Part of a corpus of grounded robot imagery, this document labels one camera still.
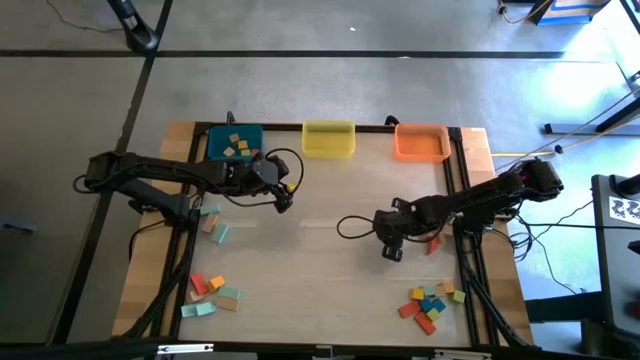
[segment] teal block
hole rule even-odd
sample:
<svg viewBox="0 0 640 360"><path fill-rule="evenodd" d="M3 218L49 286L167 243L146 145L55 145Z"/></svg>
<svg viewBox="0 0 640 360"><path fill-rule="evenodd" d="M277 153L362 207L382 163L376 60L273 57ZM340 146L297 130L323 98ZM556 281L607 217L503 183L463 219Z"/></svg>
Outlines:
<svg viewBox="0 0 640 360"><path fill-rule="evenodd" d="M198 315L195 305L184 305L183 307L180 308L180 311L182 312L182 317L190 317L190 316Z"/></svg>
<svg viewBox="0 0 640 360"><path fill-rule="evenodd" d="M425 285L422 287L424 289L424 296L436 296L436 287Z"/></svg>
<svg viewBox="0 0 640 360"><path fill-rule="evenodd" d="M218 244L222 244L227 239L228 234L229 226L225 224L218 224L218 226L216 226L216 231L213 232L211 240L217 242Z"/></svg>
<svg viewBox="0 0 640 360"><path fill-rule="evenodd" d="M200 215L220 214L220 204L207 205L200 208Z"/></svg>
<svg viewBox="0 0 640 360"><path fill-rule="evenodd" d="M216 306L211 301L196 305L196 313L198 316L213 314L216 312Z"/></svg>
<svg viewBox="0 0 640 360"><path fill-rule="evenodd" d="M223 286L220 288L220 290L218 290L218 296L240 300L240 290L228 286Z"/></svg>

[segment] white cable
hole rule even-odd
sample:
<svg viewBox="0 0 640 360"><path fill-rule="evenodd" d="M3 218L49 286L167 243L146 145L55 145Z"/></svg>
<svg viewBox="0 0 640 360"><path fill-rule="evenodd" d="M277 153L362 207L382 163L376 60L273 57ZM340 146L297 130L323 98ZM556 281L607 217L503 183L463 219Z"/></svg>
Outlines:
<svg viewBox="0 0 640 360"><path fill-rule="evenodd" d="M531 152L526 153L524 156L521 156L521 157L519 157L519 158L517 158L517 159L515 159L515 160L513 160L513 161L511 161L511 162L509 162L509 163L507 163L507 164L505 164L505 165L502 165L502 166L500 166L500 167L496 168L496 171L498 171L498 170L500 170L500 169L503 169L503 168L505 168L505 167L511 166L512 164L515 164L515 163L517 163L518 161L520 161L520 160L522 160L522 159L524 159L524 158L526 158L526 157L528 157L528 156L531 156L531 154L533 154L533 153L537 153L538 151L540 151L540 150L542 150L542 149L544 149L544 148L546 148L546 147L548 147L548 146L551 146L551 145L553 145L553 144L557 143L558 141L560 141L560 140L562 140L562 139L564 139L564 138L567 138L567 137L569 137L569 136L571 136L571 135L573 135L573 134L577 133L578 131L580 131L580 130L584 129L585 127L587 127L587 125L589 125L589 124L591 124L592 122L594 122L594 121L598 120L598 118L600 118L602 115L604 115L605 113L607 113L609 110L611 110L611 109L613 109L614 107L616 107L618 104L620 104L620 103L621 103L622 101L624 101L626 98L628 98L629 96L631 96L631 95L635 94L636 92L638 92L638 90L640 90L640 87L638 87L637 89L635 89L635 90L633 90L632 92L628 93L627 95L625 95L624 97L622 97L620 100L616 101L613 105L611 105L611 106L609 106L608 108L604 109L601 113L599 113L598 115L596 115L593 119L591 119L591 120L587 121L586 123L584 123L584 124L583 124L583 125L581 125L581 126L578 126L578 127L577 127L575 130L573 130L572 132L570 132L570 133L568 133L568 134L565 134L565 135L562 135L562 136L560 136L559 138L557 138L557 139L555 139L555 140L553 140L553 141L550 141L549 143L547 143L547 144L545 144L545 145L542 145L542 146L540 146L539 148L537 148L537 149L535 149L535 150L533 150L533 151L531 151Z"/></svg>

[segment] white tabletop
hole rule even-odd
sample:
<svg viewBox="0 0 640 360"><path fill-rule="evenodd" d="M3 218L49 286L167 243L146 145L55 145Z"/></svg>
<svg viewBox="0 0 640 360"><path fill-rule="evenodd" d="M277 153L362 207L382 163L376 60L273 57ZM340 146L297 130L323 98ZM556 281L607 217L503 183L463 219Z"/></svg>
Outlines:
<svg viewBox="0 0 640 360"><path fill-rule="evenodd" d="M375 234L346 240L335 230L340 218L373 218L391 200L446 194L441 164L399 163L392 157L392 134L357 134L350 160L304 158L305 177L294 205L278 214L273 206L240 208L221 196L205 204L222 206L220 222L230 226L218 245L200 232L191 273L224 276L242 291L238 312L218 309L211 316L186 318L179 337L192 341L307 343L360 346L468 346L465 310L445 300L447 309L427 336L397 308L409 302L409 289L435 285L459 275L453 242L426 256L424 244L405 242L402 262L381 256ZM265 150L289 147L302 156L299 132L264 135ZM296 182L299 165L285 159ZM268 197L238 198L251 203ZM363 233L371 225L345 222L343 232Z"/></svg>

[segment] yellow block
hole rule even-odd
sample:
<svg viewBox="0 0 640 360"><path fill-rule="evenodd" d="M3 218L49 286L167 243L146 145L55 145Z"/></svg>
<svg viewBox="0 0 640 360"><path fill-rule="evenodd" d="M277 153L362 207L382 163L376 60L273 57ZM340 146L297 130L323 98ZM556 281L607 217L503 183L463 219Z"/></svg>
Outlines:
<svg viewBox="0 0 640 360"><path fill-rule="evenodd" d="M424 300L424 289L413 288L409 290L409 297L413 300Z"/></svg>

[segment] blue block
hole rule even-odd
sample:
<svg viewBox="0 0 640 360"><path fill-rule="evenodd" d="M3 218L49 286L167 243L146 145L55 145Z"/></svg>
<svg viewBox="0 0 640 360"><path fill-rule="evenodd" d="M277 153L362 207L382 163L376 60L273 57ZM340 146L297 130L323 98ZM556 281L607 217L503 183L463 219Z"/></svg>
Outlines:
<svg viewBox="0 0 640 360"><path fill-rule="evenodd" d="M225 224L218 224L218 226L216 226L216 231L213 232L211 240L217 242L218 244L222 244L227 239L228 234L229 226Z"/></svg>
<svg viewBox="0 0 640 360"><path fill-rule="evenodd" d="M220 212L220 204L207 205L200 208L200 215L218 215Z"/></svg>
<svg viewBox="0 0 640 360"><path fill-rule="evenodd" d="M218 290L218 296L240 300L240 290L228 286L223 286L220 288L220 290Z"/></svg>
<svg viewBox="0 0 640 360"><path fill-rule="evenodd" d="M433 301L433 307L438 310L438 312L443 312L444 309L447 308L447 306L442 302L442 300L440 299L435 299Z"/></svg>
<svg viewBox="0 0 640 360"><path fill-rule="evenodd" d="M433 304L431 303L431 300L424 299L420 300L420 307L422 308L422 311L429 312L429 310L433 309Z"/></svg>
<svg viewBox="0 0 640 360"><path fill-rule="evenodd" d="M195 305L185 305L180 308L180 311L182 312L182 317L190 317L190 316L198 315Z"/></svg>
<svg viewBox="0 0 640 360"><path fill-rule="evenodd" d="M211 301L196 305L196 313L198 316L212 314L216 312L216 306Z"/></svg>

